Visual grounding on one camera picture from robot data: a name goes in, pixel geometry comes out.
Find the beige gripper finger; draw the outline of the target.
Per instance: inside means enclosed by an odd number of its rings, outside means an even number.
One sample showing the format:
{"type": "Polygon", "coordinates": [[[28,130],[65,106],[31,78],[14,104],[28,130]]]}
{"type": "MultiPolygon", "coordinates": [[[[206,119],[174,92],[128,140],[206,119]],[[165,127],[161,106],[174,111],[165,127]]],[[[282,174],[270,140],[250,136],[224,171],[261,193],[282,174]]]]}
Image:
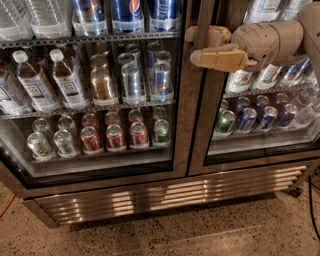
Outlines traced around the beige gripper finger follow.
{"type": "Polygon", "coordinates": [[[197,67],[231,73],[257,64],[256,60],[250,59],[248,53],[235,43],[195,50],[190,61],[197,67]]]}
{"type": "MultiPolygon", "coordinates": [[[[197,32],[197,26],[189,27],[185,33],[185,40],[189,43],[194,42],[197,32]]],[[[206,47],[219,47],[226,45],[230,42],[232,33],[226,27],[210,25],[206,35],[206,47]]]]}

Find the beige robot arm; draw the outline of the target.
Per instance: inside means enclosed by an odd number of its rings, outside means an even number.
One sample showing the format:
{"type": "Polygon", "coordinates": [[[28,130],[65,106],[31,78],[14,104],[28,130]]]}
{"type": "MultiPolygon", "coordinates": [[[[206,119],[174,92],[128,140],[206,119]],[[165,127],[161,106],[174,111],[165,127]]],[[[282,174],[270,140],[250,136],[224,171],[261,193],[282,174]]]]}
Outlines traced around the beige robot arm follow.
{"type": "Polygon", "coordinates": [[[193,65],[220,72],[258,72],[268,65],[289,66],[308,57],[319,67],[320,2],[305,5],[293,20],[250,23],[229,33],[226,43],[194,50],[193,65]]]}

